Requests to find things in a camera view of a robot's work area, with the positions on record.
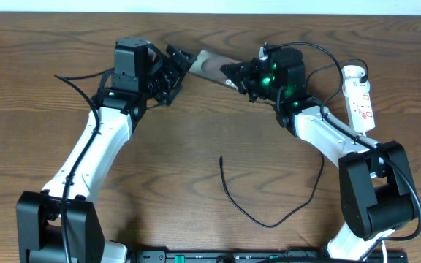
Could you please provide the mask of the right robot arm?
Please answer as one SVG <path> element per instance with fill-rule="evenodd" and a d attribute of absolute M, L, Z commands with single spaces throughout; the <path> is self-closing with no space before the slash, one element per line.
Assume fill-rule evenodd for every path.
<path fill-rule="evenodd" d="M 327 255 L 364 262 L 394 240 L 396 230 L 421 221 L 421 203 L 404 147 L 367 136 L 375 127 L 367 63 L 352 59 L 332 65 L 340 75 L 347 123 L 307 92 L 311 76 L 297 45 L 262 47 L 247 62 L 225 58 L 220 70 L 227 84 L 252 102 L 271 100 L 280 126 L 338 168 L 344 225 L 327 244 Z"/>

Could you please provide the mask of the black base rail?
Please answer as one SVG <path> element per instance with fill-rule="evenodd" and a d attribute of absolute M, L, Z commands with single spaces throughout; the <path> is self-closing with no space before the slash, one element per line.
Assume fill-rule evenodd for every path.
<path fill-rule="evenodd" d="M 217 262 L 261 262 L 286 257 L 312 257 L 328 260 L 326 251 L 315 248 L 288 248 L 285 251 L 133 251 L 126 262 L 131 263 L 217 263 Z"/>

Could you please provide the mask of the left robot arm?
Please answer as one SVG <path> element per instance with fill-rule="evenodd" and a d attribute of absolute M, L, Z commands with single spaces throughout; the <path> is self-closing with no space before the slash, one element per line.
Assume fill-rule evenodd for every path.
<path fill-rule="evenodd" d="M 97 92 L 80 139 L 41 191 L 24 191 L 16 204 L 21 262 L 132 262 L 129 246 L 105 239 L 95 204 L 118 152 L 148 109 L 170 105 L 196 55 L 148 40 L 119 38 L 114 65 L 99 72 Z"/>

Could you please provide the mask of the white power strip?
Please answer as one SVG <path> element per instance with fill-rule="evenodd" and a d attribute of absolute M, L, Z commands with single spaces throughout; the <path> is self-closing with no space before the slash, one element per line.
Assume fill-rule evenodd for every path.
<path fill-rule="evenodd" d="M 342 69 L 344 83 L 342 87 L 346 101 L 349 126 L 363 135 L 375 128 L 375 120 L 370 98 L 370 83 L 366 80 L 365 70 L 361 66 L 348 65 Z"/>

